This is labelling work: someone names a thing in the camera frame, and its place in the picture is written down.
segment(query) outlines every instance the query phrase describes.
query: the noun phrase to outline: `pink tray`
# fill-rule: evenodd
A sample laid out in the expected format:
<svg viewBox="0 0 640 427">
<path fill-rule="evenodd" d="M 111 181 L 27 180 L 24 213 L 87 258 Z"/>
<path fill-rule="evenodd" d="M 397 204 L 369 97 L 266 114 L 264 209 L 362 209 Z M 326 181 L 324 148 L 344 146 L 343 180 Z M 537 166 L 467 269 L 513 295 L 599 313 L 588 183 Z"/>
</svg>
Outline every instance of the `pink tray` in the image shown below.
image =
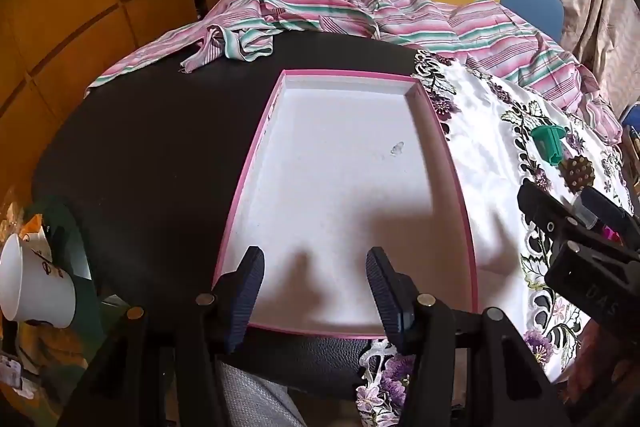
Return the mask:
<svg viewBox="0 0 640 427">
<path fill-rule="evenodd" d="M 419 82 L 361 71 L 283 71 L 226 221 L 214 279 L 249 246 L 265 256 L 251 324 L 380 338 L 369 248 L 450 307 L 477 311 L 460 184 Z"/>
</svg>

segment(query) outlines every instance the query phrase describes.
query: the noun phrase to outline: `gray fabric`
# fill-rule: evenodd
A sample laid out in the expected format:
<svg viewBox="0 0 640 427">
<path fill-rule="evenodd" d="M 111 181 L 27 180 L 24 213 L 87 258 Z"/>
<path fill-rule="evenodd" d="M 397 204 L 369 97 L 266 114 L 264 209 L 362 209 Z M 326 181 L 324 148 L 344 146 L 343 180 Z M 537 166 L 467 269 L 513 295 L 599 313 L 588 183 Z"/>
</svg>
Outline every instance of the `gray fabric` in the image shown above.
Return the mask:
<svg viewBox="0 0 640 427">
<path fill-rule="evenodd" d="M 219 364 L 232 427 L 305 427 L 286 387 Z"/>
</svg>

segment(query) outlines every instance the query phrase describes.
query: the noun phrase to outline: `green plastic object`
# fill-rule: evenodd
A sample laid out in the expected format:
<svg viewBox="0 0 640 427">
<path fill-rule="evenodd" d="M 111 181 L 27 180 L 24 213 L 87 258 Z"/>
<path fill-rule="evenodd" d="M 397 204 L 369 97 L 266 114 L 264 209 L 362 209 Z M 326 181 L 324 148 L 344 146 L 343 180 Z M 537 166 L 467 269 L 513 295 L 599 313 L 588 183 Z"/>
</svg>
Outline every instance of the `green plastic object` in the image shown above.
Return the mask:
<svg viewBox="0 0 640 427">
<path fill-rule="evenodd" d="M 542 159 L 554 167 L 562 161 L 562 143 L 560 140 L 565 136 L 564 127 L 559 125 L 540 125 L 531 131 L 531 137 Z"/>
</svg>

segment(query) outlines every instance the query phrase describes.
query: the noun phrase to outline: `pink object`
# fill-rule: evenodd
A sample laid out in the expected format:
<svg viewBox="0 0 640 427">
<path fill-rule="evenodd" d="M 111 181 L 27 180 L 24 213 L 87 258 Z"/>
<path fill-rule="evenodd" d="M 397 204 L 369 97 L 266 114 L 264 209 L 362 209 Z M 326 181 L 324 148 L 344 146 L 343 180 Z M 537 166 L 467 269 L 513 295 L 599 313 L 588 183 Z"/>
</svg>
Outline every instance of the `pink object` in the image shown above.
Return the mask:
<svg viewBox="0 0 640 427">
<path fill-rule="evenodd" d="M 620 239 L 618 232 L 610 229 L 607 225 L 602 227 L 602 237 L 604 237 L 605 239 L 609 239 L 610 241 L 615 241 L 616 243 L 622 244 L 622 239 Z"/>
<path fill-rule="evenodd" d="M 117 62 L 89 89 L 195 42 L 200 49 L 181 63 L 186 73 L 223 56 L 250 62 L 270 55 L 273 36 L 285 30 L 356 35 L 453 57 L 535 90 L 582 118 L 607 144 L 622 137 L 593 74 L 493 0 L 465 6 L 431 0 L 221 0 L 201 21 L 171 30 Z"/>
</svg>

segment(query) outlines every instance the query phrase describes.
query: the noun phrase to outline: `floral tablecloth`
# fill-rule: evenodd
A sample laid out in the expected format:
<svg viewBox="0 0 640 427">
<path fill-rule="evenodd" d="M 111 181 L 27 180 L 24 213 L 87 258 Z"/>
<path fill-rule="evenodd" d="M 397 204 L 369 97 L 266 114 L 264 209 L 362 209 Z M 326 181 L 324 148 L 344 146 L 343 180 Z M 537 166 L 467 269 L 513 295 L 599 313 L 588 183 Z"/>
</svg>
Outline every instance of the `floral tablecloth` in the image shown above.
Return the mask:
<svg viewBox="0 0 640 427">
<path fill-rule="evenodd" d="M 479 309 L 503 309 L 548 377 L 556 380 L 574 359 L 577 337 L 589 317 L 546 286 L 551 241 L 528 225 L 518 208 L 516 195 L 526 178 L 567 205 L 576 198 L 559 169 L 542 160 L 530 133 L 539 125 L 564 127 L 568 154 L 593 162 L 594 187 L 632 212 L 620 152 L 533 91 L 425 50 L 417 52 L 415 62 L 414 77 L 440 118 L 465 197 Z M 403 357 L 380 339 L 360 365 L 364 383 L 356 390 L 356 405 L 363 424 L 396 425 L 414 357 Z M 455 389 L 454 397 L 463 393 Z"/>
</svg>

